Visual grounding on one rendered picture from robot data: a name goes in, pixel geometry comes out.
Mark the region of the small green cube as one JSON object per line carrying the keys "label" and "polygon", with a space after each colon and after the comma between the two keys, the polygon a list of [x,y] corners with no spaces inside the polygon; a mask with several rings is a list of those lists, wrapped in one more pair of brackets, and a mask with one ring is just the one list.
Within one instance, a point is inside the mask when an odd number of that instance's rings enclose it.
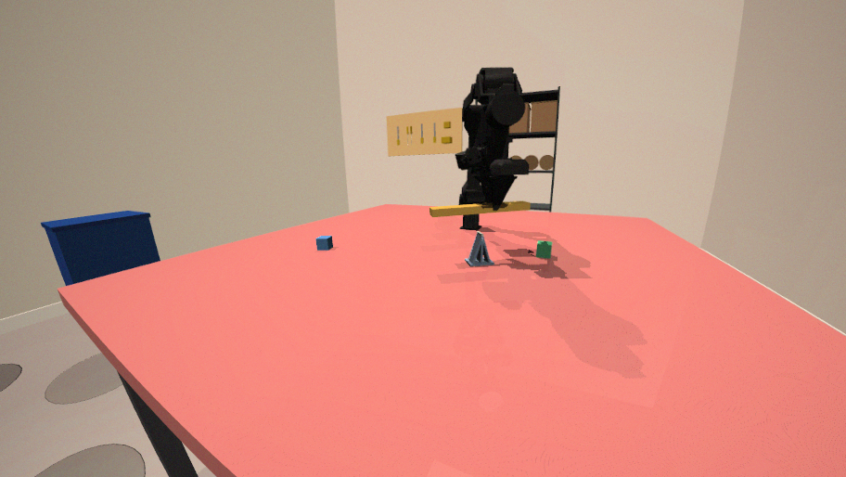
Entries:
{"label": "small green cube", "polygon": [[543,258],[543,259],[551,258],[552,245],[553,245],[552,241],[538,240],[536,258]]}

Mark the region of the small blue cube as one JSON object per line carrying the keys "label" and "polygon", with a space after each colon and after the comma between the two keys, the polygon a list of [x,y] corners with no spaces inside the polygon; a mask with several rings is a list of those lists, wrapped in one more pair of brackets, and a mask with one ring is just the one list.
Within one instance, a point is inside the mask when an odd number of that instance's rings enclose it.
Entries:
{"label": "small blue cube", "polygon": [[333,248],[332,236],[320,236],[315,240],[318,251],[329,251]]}

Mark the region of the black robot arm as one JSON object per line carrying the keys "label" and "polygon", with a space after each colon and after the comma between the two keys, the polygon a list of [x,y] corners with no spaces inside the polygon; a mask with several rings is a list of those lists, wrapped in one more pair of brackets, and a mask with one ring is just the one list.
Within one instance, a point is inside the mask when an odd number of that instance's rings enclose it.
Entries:
{"label": "black robot arm", "polygon": [[[525,104],[521,98],[522,89],[518,76],[511,68],[481,68],[475,84],[463,103],[462,122],[468,132],[468,148],[456,153],[458,169],[483,164],[490,166],[492,151],[489,142],[485,148],[478,145],[481,133],[508,132],[509,127],[522,118]],[[487,105],[470,105],[473,99],[488,100]],[[488,165],[489,164],[489,165]],[[459,205],[485,203],[480,182],[468,174],[467,182],[462,186]],[[480,214],[463,215],[463,225],[459,229],[479,230]]]}

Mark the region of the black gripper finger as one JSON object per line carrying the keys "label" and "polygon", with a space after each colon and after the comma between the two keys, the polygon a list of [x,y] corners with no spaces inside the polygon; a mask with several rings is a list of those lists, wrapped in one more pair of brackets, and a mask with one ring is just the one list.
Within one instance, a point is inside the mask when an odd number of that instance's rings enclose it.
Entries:
{"label": "black gripper finger", "polygon": [[480,184],[481,184],[481,188],[482,188],[483,196],[484,196],[484,199],[485,199],[485,203],[490,203],[490,202],[492,202],[491,185],[490,185],[490,183],[489,183],[489,182],[488,182],[488,181],[484,178],[484,176],[492,176],[492,175],[482,175],[482,176],[473,175],[473,177],[474,177],[474,178],[475,178],[478,182],[480,182]]}
{"label": "black gripper finger", "polygon": [[493,209],[498,210],[517,176],[484,176],[491,185]]}

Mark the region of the yellow bar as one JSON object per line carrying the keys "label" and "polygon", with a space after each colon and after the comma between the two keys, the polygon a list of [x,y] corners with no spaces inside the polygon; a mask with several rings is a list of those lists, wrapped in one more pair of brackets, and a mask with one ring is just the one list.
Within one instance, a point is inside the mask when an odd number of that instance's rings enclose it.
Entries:
{"label": "yellow bar", "polygon": [[498,210],[493,209],[493,204],[478,203],[452,206],[429,207],[429,215],[431,217],[479,214],[479,213],[500,213],[513,211],[529,211],[531,204],[525,201],[508,202],[503,201]]}

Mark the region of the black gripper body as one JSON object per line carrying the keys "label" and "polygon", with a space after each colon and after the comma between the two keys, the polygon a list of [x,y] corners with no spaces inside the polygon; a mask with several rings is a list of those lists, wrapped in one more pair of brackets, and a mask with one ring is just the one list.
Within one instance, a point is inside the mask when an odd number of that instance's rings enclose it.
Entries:
{"label": "black gripper body", "polygon": [[486,142],[491,145],[492,163],[490,166],[483,166],[483,164],[470,167],[468,174],[492,175],[492,176],[514,176],[514,174],[528,174],[529,163],[525,160],[512,160],[508,158],[509,143],[513,143],[513,137],[509,137],[509,132],[487,132],[481,133],[481,138],[478,139],[478,145],[485,148]]}

